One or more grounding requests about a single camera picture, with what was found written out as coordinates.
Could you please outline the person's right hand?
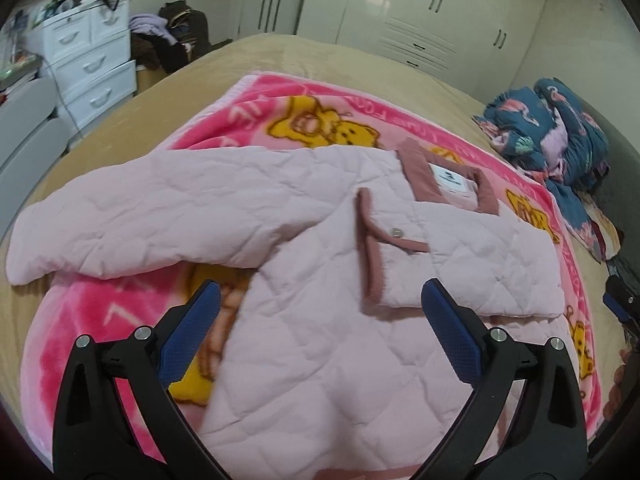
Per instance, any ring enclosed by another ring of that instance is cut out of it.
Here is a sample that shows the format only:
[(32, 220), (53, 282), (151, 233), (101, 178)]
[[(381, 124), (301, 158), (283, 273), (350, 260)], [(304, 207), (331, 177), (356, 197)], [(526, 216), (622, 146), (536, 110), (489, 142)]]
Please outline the person's right hand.
[(630, 354), (630, 350), (622, 350), (620, 352), (620, 359), (622, 360), (622, 364), (620, 364), (620, 366), (616, 368), (616, 371), (614, 373), (614, 382), (610, 392), (608, 393), (608, 402), (604, 404), (603, 417), (605, 420), (611, 420), (622, 405), (622, 383)]

